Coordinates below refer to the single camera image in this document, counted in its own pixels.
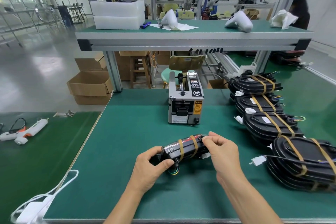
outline yellow wire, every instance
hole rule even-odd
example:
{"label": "yellow wire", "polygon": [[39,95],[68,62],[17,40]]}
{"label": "yellow wire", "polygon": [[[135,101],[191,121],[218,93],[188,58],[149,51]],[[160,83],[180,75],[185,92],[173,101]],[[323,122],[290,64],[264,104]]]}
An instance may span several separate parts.
{"label": "yellow wire", "polygon": [[154,52],[154,54],[152,54],[151,52],[149,52],[149,55],[150,55],[150,65],[152,67],[156,67],[157,66],[157,63],[156,63],[156,60],[155,60],[155,54],[156,54],[157,51]]}

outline yellow tape strap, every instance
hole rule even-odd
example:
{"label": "yellow tape strap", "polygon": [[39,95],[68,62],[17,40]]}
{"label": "yellow tape strap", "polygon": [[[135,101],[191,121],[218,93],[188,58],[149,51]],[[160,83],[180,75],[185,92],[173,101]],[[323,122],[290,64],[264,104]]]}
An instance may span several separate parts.
{"label": "yellow tape strap", "polygon": [[311,138],[311,140],[320,148],[320,151],[322,152],[322,155],[325,157],[325,159],[328,161],[329,165],[331,166],[332,170],[335,174],[335,184],[336,184],[336,166],[333,160],[330,158],[330,156],[325,152],[325,150],[322,149],[321,145],[315,138]]}
{"label": "yellow tape strap", "polygon": [[260,82],[264,86],[264,94],[266,93],[266,84],[263,81],[260,81],[257,77],[250,75],[250,77],[258,82]]}
{"label": "yellow tape strap", "polygon": [[256,103],[256,105],[258,106],[260,111],[263,111],[263,108],[261,107],[261,105],[259,104],[258,100],[254,97],[254,95],[251,95],[254,103]]}
{"label": "yellow tape strap", "polygon": [[[286,141],[288,142],[288,144],[292,147],[292,149],[294,150],[295,154],[297,155],[297,157],[299,158],[300,161],[305,161],[302,157],[302,155],[299,153],[299,151],[296,149],[296,147],[294,146],[294,144],[292,143],[292,141],[287,137],[287,136],[282,136],[283,138],[286,139]],[[307,166],[305,164],[302,164],[302,170],[301,173],[298,175],[295,175],[296,177],[300,177],[304,174],[306,174],[307,172]]]}
{"label": "yellow tape strap", "polygon": [[194,151],[194,153],[191,155],[191,158],[192,158],[193,156],[195,156],[195,154],[196,154],[197,151],[198,151],[198,144],[197,144],[196,139],[195,139],[194,136],[190,136],[190,137],[191,137],[191,139],[193,140],[194,145],[195,145],[195,151]]}
{"label": "yellow tape strap", "polygon": [[283,119],[281,119],[281,117],[274,112],[275,116],[288,128],[288,130],[292,133],[292,137],[295,136],[295,132],[294,130],[292,130],[291,126],[289,126]]}
{"label": "yellow tape strap", "polygon": [[183,148],[182,139],[179,139],[178,142],[179,142],[179,144],[180,144],[180,152],[181,152],[181,156],[180,156],[180,160],[179,160],[179,162],[181,162],[181,160],[182,160],[183,157],[184,157],[184,148]]}
{"label": "yellow tape strap", "polygon": [[277,131],[278,131],[278,137],[281,136],[282,132],[281,132],[281,129],[279,128],[279,126],[275,123],[275,121],[271,118],[271,116],[268,115],[267,112],[263,112],[263,113],[266,115],[266,117],[269,119],[269,121],[272,122],[272,124],[277,129]]}
{"label": "yellow tape strap", "polygon": [[277,110],[275,109],[275,106],[271,103],[271,101],[264,94],[262,94],[262,96],[264,97],[264,99],[266,99],[269,105],[273,108],[273,111],[276,112]]}
{"label": "yellow tape strap", "polygon": [[314,182],[313,187],[311,188],[311,191],[315,191],[317,189],[317,187],[319,186],[318,182]]}
{"label": "yellow tape strap", "polygon": [[270,79],[267,79],[267,78],[261,76],[260,74],[258,74],[258,76],[261,77],[261,78],[263,78],[266,81],[269,81],[272,84],[272,91],[271,92],[273,92],[274,89],[275,89],[275,83],[273,81],[271,81]]}

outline wooden stool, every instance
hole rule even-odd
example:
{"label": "wooden stool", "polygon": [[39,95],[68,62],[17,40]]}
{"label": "wooden stool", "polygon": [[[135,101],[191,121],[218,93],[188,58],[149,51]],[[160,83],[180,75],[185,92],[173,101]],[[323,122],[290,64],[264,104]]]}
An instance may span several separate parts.
{"label": "wooden stool", "polygon": [[[151,89],[151,77],[150,77],[150,67],[148,63],[147,56],[130,56],[130,66],[131,66],[131,89],[133,89],[134,84],[146,83],[148,88]],[[136,82],[137,77],[146,76],[145,82]]]}

